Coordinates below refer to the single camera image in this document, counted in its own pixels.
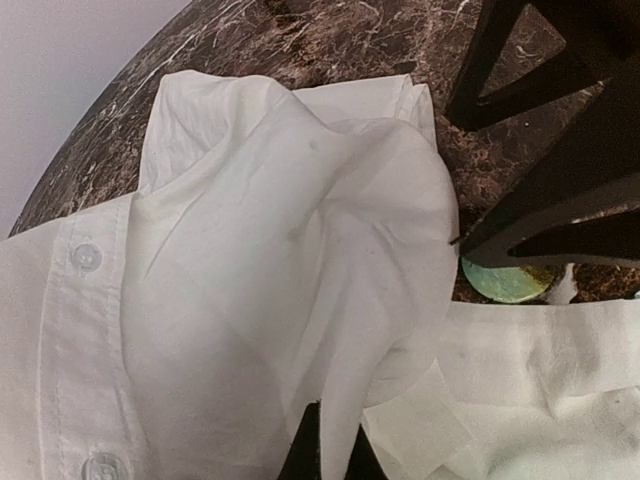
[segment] marble countertop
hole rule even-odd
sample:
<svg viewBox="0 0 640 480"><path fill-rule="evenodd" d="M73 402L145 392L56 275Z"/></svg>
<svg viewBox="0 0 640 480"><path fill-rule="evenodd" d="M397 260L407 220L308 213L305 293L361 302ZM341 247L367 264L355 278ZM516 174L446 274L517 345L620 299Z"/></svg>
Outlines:
<svg viewBox="0 0 640 480"><path fill-rule="evenodd" d="M135 190L147 119L160 79L195 69L268 75L289 88L410 73L429 84L440 153L464 230L527 169L596 95L585 90L476 133L442 115L481 0L195 0L108 86L43 175L13 234ZM563 46L528 7L487 85L534 68ZM577 265L576 301L625 298L640 270ZM484 302L459 275L454 298Z"/></svg>

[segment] white shirt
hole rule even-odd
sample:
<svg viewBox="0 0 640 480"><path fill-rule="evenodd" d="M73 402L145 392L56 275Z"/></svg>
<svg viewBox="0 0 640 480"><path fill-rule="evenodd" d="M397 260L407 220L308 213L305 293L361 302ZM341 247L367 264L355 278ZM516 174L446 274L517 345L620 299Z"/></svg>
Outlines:
<svg viewBox="0 0 640 480"><path fill-rule="evenodd" d="M456 235L408 77L165 77L138 192L0 244L2 478L276 478L318 399L325 480L373 405L393 480L636 478L638 304L451 305Z"/></svg>

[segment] white button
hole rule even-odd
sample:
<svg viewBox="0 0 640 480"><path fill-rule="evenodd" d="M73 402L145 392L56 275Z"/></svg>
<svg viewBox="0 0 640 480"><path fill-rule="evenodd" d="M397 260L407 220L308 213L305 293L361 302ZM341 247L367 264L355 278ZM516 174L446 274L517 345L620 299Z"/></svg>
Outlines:
<svg viewBox="0 0 640 480"><path fill-rule="evenodd" d="M83 243L73 251L71 260L83 272L93 272L102 263L102 254L95 245Z"/></svg>
<svg viewBox="0 0 640 480"><path fill-rule="evenodd" d="M127 470L115 455L96 453L91 455L82 467L83 480L128 480Z"/></svg>

